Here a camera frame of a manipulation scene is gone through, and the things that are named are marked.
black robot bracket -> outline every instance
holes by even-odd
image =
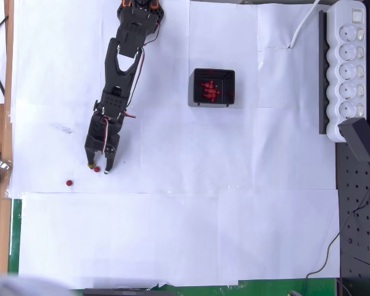
[[[127,116],[131,88],[138,69],[143,46],[149,34],[155,33],[164,11],[158,0],[123,0],[118,9],[120,26],[111,38],[105,57],[105,86],[100,102],[96,101],[85,142],[88,167],[94,168],[95,153],[101,151],[107,159],[104,173],[113,167],[119,144],[119,131]],[[118,54],[134,59],[127,71],[121,71]]]

